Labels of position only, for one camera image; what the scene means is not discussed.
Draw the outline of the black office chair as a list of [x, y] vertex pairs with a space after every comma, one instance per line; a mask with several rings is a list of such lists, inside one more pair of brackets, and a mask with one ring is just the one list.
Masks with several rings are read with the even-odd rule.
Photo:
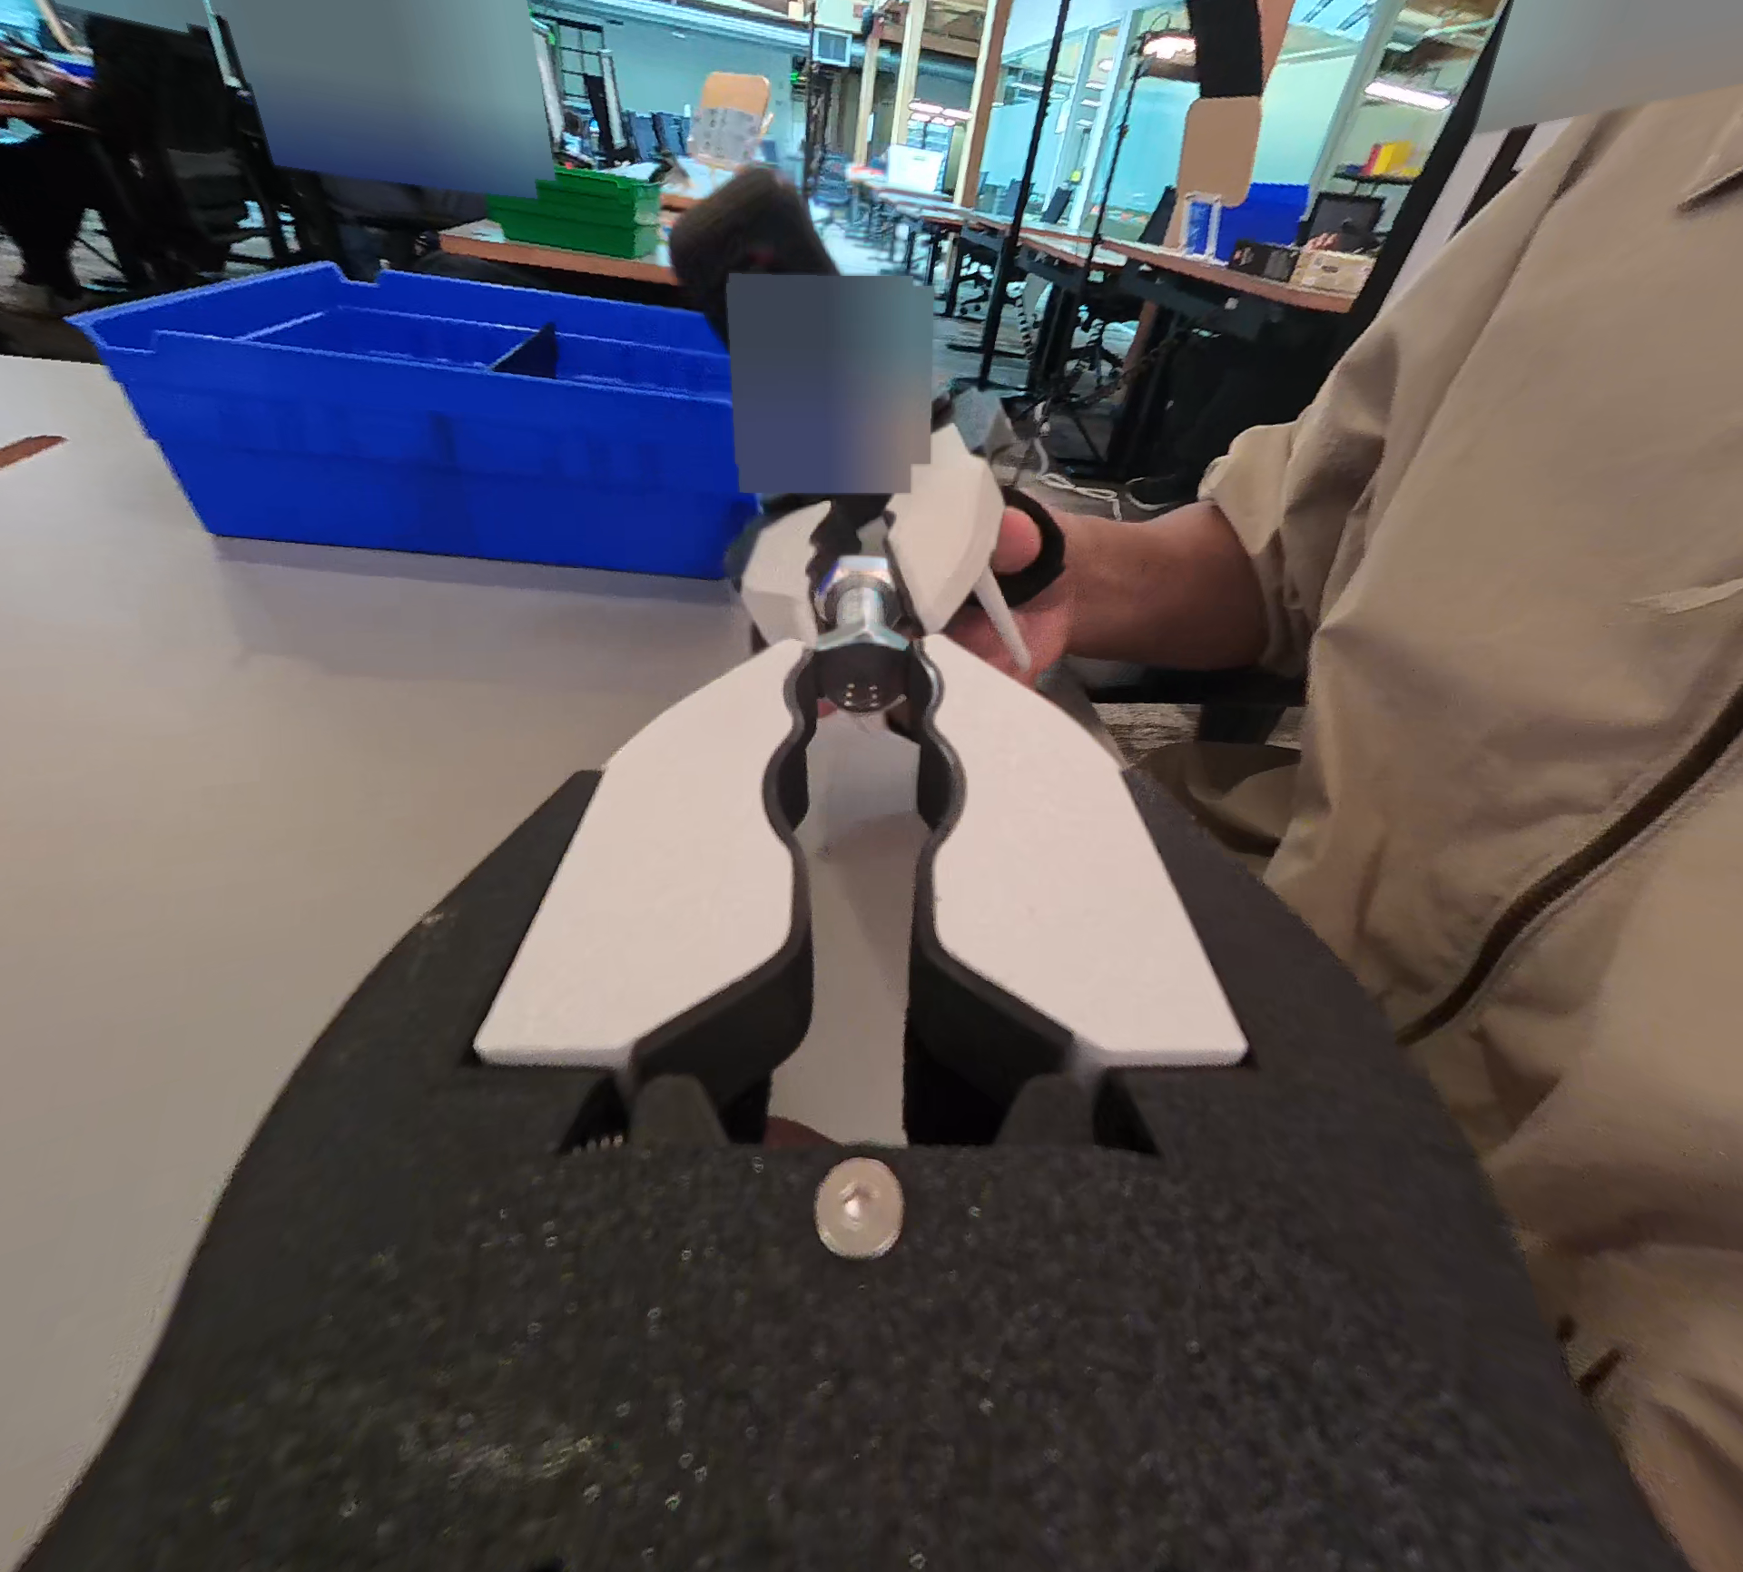
[[91, 10], [102, 161], [118, 194], [109, 232], [129, 283], [182, 290], [245, 265], [298, 261], [262, 150], [205, 23], [167, 29]]

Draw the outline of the green plastic bin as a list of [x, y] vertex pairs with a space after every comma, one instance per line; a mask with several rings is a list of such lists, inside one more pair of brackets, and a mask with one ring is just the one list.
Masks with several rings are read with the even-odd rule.
[[598, 168], [558, 167], [532, 196], [487, 194], [487, 212], [505, 239], [570, 254], [643, 259], [663, 236], [661, 185]]

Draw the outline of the person's right hand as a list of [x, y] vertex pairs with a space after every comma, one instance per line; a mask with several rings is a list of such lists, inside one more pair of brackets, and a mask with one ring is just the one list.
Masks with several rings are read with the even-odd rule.
[[1191, 655], [1182, 589], [1195, 510], [1137, 524], [1070, 515], [1061, 521], [1062, 571], [1033, 602], [1013, 608], [1017, 653], [977, 602], [946, 633], [995, 669], [1033, 686], [1064, 657], [1166, 666]]

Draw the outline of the silver hex bolt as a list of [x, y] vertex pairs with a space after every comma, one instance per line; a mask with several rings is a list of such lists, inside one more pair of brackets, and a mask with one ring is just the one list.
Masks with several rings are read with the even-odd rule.
[[855, 717], [906, 711], [919, 718], [935, 700], [937, 671], [924, 651], [924, 629], [892, 573], [904, 604], [897, 626], [872, 622], [821, 628], [810, 653], [819, 700]]

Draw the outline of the person's right forearm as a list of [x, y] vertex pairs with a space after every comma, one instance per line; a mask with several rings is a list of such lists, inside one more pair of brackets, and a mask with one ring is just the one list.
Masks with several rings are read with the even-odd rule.
[[1258, 668], [1269, 646], [1266, 589], [1228, 515], [1211, 501], [1159, 522], [1171, 533], [1162, 660], [1199, 671]]

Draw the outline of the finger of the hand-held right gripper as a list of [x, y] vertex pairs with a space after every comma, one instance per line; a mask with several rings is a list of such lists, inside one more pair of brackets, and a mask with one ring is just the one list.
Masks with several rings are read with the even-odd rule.
[[832, 511], [814, 501], [759, 517], [743, 564], [743, 606], [765, 646], [815, 646], [817, 535]]
[[884, 510], [884, 559], [910, 622], [941, 633], [972, 599], [993, 586], [1006, 501], [986, 459], [957, 428], [930, 433], [928, 459], [912, 486]]

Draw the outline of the tan board on stand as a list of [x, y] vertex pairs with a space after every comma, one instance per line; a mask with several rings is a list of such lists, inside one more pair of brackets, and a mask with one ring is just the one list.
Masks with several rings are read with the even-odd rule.
[[770, 125], [772, 81], [757, 72], [712, 70], [688, 123], [688, 157], [710, 167], [746, 167]]

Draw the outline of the blue divided plastic bin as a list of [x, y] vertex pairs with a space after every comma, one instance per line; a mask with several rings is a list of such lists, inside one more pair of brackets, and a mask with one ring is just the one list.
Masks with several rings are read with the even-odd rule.
[[757, 513], [681, 308], [313, 263], [71, 321], [213, 535], [716, 580]]

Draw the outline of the silver hex nut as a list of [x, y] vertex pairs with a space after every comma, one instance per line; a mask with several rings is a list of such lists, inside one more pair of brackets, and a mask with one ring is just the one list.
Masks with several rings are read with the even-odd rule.
[[895, 570], [881, 553], [837, 559], [819, 582], [814, 604], [819, 628], [830, 631], [863, 622], [895, 628], [904, 620]]

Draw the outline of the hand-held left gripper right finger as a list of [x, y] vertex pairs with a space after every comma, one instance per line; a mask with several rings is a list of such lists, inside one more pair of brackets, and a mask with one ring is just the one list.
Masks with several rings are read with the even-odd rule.
[[910, 1138], [992, 1139], [1066, 1078], [1229, 1071], [1251, 1041], [1122, 767], [957, 640], [915, 651], [926, 842], [910, 925]]

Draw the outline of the wooden top work table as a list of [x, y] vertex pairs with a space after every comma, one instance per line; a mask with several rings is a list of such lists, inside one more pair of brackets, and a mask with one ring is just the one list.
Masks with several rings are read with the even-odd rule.
[[1189, 328], [1244, 339], [1278, 319], [1278, 314], [1253, 312], [1255, 303], [1335, 321], [1351, 317], [1360, 303], [1357, 292], [1253, 275], [1215, 257], [1126, 236], [1091, 239], [1059, 226], [1022, 223], [1015, 239], [1017, 259], [1055, 288], [1055, 303], [1035, 341], [1035, 361], [1042, 370], [1070, 359], [1079, 314], [1099, 297], [1137, 297]]
[[483, 217], [438, 232], [438, 243], [443, 254], [489, 259], [509, 266], [634, 283], [661, 290], [676, 290], [679, 286], [679, 277], [672, 268], [670, 250], [663, 236], [652, 252], [618, 255], [516, 239], [503, 230], [501, 223]]

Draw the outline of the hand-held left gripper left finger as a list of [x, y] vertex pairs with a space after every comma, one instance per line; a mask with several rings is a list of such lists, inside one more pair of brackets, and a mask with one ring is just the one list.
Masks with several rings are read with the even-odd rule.
[[768, 646], [607, 766], [476, 1031], [478, 1063], [585, 1069], [634, 1103], [665, 1078], [761, 1139], [815, 1014], [797, 840], [817, 731], [812, 651]]

